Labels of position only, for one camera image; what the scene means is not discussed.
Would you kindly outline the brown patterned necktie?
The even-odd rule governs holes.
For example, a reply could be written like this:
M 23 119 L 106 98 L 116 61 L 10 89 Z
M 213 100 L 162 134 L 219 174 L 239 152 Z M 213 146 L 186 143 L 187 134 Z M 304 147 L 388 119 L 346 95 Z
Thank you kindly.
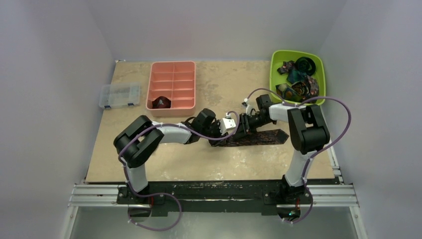
M 209 140 L 212 147 L 240 147 L 256 145 L 284 144 L 289 139 L 287 133 L 281 129 L 264 130 L 257 132 L 237 132 L 231 137 L 214 141 Z

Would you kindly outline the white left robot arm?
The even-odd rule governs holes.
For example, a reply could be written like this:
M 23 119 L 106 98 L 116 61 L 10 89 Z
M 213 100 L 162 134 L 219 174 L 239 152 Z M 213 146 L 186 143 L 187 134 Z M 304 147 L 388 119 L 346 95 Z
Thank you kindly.
M 223 123 L 217 120 L 210 109 L 203 109 L 195 117 L 180 123 L 162 123 L 139 116 L 113 141 L 118 160 L 123 165 L 129 197 L 141 204 L 148 199 L 146 161 L 161 144 L 192 144 L 200 138 L 219 144 L 229 137 Z

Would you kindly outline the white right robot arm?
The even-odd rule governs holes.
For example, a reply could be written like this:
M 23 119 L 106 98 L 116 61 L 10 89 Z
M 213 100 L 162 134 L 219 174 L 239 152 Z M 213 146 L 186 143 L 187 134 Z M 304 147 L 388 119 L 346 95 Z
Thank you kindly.
M 252 113 L 248 100 L 244 100 L 247 112 L 240 115 L 235 140 L 255 138 L 263 141 L 257 129 L 278 121 L 287 122 L 291 144 L 295 151 L 280 185 L 280 198 L 287 203 L 294 201 L 306 189 L 307 174 L 312 164 L 313 154 L 322 150 L 330 140 L 330 134 L 318 105 L 291 107 L 272 102 L 269 95 L 256 98 L 258 112 Z

